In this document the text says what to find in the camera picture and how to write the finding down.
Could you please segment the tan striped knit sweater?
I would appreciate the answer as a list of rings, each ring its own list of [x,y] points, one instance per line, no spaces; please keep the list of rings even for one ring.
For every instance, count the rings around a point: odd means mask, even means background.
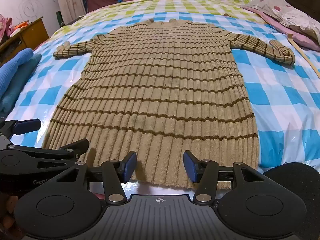
[[[257,122],[233,49],[295,62],[277,40],[175,19],[60,45],[57,60],[90,57],[58,103],[43,147],[85,138],[94,166],[135,151],[134,178],[163,186],[193,187],[183,166],[186,150],[222,166],[257,168]]]

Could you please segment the teal folded garment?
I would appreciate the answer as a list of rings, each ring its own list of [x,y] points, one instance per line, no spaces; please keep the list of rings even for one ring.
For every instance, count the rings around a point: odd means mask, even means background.
[[[17,68],[17,72],[1,97],[1,118],[6,118],[15,106],[19,94],[39,64],[42,55],[34,54],[26,63]]]

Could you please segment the blue folded garment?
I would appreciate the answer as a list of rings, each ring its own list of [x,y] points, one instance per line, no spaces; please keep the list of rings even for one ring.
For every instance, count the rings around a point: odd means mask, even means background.
[[[7,90],[12,78],[14,77],[20,65],[29,61],[34,55],[31,48],[25,48],[19,51],[11,60],[3,64],[0,68],[0,97]]]

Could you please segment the wooden bedside cabinet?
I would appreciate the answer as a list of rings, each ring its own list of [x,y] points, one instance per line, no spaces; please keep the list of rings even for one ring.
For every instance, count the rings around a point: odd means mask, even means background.
[[[1,44],[1,66],[25,48],[35,50],[48,38],[42,17],[38,18]]]

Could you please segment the pink floral cloth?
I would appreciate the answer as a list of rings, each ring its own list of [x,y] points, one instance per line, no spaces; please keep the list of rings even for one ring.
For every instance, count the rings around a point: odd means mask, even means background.
[[[0,44],[3,44],[12,32],[12,18],[7,18],[0,14]]]

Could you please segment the pink pillow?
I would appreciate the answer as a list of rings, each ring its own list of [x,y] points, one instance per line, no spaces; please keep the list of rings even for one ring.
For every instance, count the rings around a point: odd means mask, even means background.
[[[274,29],[276,29],[280,33],[283,33],[283,34],[286,34],[286,35],[292,34],[292,38],[296,42],[296,44],[298,44],[300,46],[303,46],[305,48],[308,48],[308,49],[311,49],[311,50],[319,52],[319,44],[318,44],[318,42],[315,42],[313,39],[309,38],[308,36],[305,36],[303,34],[297,33],[295,31],[283,26],[278,21],[276,21],[274,18],[268,16],[267,14],[265,14],[262,11],[259,11],[259,10],[254,9],[254,8],[250,8],[248,6],[242,6],[242,8],[246,9],[248,11],[256,13],[265,22],[267,22],[269,25],[274,27]]]

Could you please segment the green checkered bed sheet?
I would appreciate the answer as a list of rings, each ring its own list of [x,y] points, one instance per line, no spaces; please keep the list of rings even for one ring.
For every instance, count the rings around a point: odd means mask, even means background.
[[[265,23],[261,16],[243,8],[248,3],[249,0],[135,0],[121,2],[85,14],[75,23],[58,29],[51,38],[55,39],[81,27],[91,26],[99,22],[163,12],[230,16],[256,23]]]

